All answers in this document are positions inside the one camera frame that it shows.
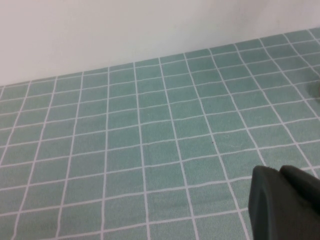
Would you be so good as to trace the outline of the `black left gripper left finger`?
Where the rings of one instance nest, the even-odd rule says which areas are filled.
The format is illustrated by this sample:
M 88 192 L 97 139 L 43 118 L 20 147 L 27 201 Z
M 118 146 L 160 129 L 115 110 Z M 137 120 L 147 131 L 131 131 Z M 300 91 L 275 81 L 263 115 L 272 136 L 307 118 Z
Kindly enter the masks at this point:
M 320 238 L 320 203 L 301 197 L 280 170 L 253 168 L 248 212 L 255 240 Z

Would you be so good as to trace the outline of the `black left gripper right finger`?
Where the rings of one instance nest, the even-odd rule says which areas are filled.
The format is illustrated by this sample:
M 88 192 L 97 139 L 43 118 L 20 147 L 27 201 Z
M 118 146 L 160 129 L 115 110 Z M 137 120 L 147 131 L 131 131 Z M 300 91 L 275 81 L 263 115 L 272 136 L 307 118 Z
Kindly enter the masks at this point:
M 320 202 L 320 180 L 318 178 L 291 165 L 282 166 L 279 172 L 305 200 L 310 203 Z

